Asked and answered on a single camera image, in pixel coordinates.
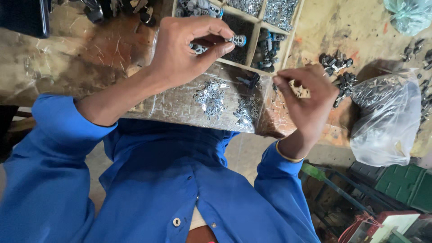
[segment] right hand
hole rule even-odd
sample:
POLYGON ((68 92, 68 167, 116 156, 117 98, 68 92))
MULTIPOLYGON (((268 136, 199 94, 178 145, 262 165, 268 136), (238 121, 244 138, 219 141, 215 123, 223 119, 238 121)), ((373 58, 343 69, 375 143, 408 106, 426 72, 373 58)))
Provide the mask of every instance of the right hand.
POLYGON ((328 80, 327 74, 323 74, 326 74, 324 68, 316 64, 298 69, 281 70, 277 72, 277 76, 273 77, 273 82, 285 98, 289 116, 297 127, 292 136, 297 143, 303 142, 301 151, 292 151, 289 139, 280 141, 279 149, 290 158, 298 159, 306 156, 319 140, 333 103, 339 94, 339 90, 328 80), (309 99, 296 98, 288 84, 291 80, 308 88, 311 97, 309 99))
POLYGON ((224 40, 233 35, 225 22, 210 16, 163 18, 149 69, 165 89, 188 83, 234 49, 233 43, 224 40), (189 47, 195 39, 204 39, 211 47, 196 55, 189 47))

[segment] red wire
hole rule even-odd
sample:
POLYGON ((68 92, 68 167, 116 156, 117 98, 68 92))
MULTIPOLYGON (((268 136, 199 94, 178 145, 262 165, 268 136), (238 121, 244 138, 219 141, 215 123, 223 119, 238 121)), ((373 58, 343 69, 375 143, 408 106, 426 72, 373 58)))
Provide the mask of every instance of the red wire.
POLYGON ((383 225, 382 224, 380 224, 379 222, 377 222, 375 219, 374 219, 374 217, 372 217, 371 215, 369 215, 366 211, 363 211, 363 214, 361 214, 361 215, 356 215, 356 221, 352 224, 352 225, 350 225, 341 235, 340 235, 340 237, 339 237, 339 239, 337 240, 338 242, 340 242, 340 239, 342 239, 342 236, 344 236, 345 235, 345 233, 349 230, 349 229, 351 229, 356 223, 358 223, 359 221, 363 221, 363 222, 365 222, 365 223, 368 223, 368 224, 372 224, 372 225, 375 225, 375 226, 378 226, 378 227, 380 227, 380 228, 382 228, 383 227, 383 225))

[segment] stained wooden surface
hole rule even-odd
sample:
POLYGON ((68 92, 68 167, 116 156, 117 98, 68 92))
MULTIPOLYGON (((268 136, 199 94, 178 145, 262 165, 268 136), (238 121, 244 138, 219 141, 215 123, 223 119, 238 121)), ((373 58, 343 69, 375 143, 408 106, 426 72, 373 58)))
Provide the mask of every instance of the stained wooden surface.
MULTIPOLYGON (((140 66, 149 64, 155 28, 140 26, 134 33, 137 16, 120 16, 104 25, 93 25, 82 9, 79 2, 55 6, 50 16, 51 37, 46 40, 0 30, 0 103, 31 106, 37 95, 44 92, 85 97, 123 81, 140 66)), ((171 11, 172 3, 168 3, 157 6, 154 13, 160 20, 171 11)), ((305 0, 286 67, 315 63, 321 53, 333 54, 339 48, 354 60, 353 67, 346 71, 358 74, 360 80, 371 76, 370 66, 395 70, 403 66, 399 54, 414 38, 398 33, 389 20, 390 13, 382 0, 305 0)), ((404 64, 405 67, 422 67, 426 50, 432 48, 431 36, 428 28, 415 37, 428 39, 417 59, 404 64)), ((421 72, 424 78, 430 77, 429 72, 421 72)), ((267 76, 261 77, 262 90, 254 91, 263 104, 260 119, 249 129, 235 125, 237 118, 232 113, 237 108, 237 99, 252 95, 236 80, 239 75, 242 75, 239 69, 215 63, 191 83, 148 98, 126 116, 274 137, 293 132, 295 126, 283 98, 271 89, 267 76), (228 80, 231 86, 224 100, 227 111, 219 121, 216 118, 208 121, 193 99, 196 90, 204 87, 204 81, 213 78, 228 80)), ((356 114, 351 100, 345 99, 331 112, 320 142, 348 147, 349 130, 356 114)), ((413 155, 421 156, 429 149, 430 127, 429 121, 421 127, 413 155)))

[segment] gold bangle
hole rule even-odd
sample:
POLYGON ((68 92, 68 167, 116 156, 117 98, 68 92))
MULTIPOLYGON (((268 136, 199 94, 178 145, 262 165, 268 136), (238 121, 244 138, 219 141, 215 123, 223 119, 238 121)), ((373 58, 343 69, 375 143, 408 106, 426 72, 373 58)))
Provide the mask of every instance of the gold bangle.
POLYGON ((278 142, 276 143, 276 151, 277 151, 277 152, 278 152, 278 153, 279 153, 279 154, 280 154, 284 159, 296 163, 296 162, 300 162, 300 161, 304 160, 304 158, 306 158, 307 155, 304 156, 304 157, 301 158, 301 159, 292 159, 292 158, 290 158, 290 157, 287 157, 287 156, 283 155, 283 154, 279 151, 279 148, 278 148, 279 141, 280 141, 280 140, 278 140, 278 142))

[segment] skin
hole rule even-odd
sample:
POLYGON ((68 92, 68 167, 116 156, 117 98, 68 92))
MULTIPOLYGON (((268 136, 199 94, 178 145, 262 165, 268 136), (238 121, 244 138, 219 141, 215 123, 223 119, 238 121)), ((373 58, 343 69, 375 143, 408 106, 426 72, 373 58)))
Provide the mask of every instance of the skin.
MULTIPOLYGON (((205 72, 216 59, 234 49, 225 42, 234 32, 222 20, 208 16, 162 19, 152 63, 133 76, 75 103, 90 122, 112 126, 130 108, 167 89, 188 83, 205 72), (189 43, 209 49, 196 55, 189 43)), ((285 98, 290 118, 297 130, 279 142, 280 152, 293 159, 305 157, 318 141, 339 91, 323 76, 321 65, 277 72, 273 82, 285 98), (294 96, 288 82, 296 80, 310 89, 310 99, 294 96)), ((186 243, 208 243, 216 237, 209 226, 189 231, 186 243)))

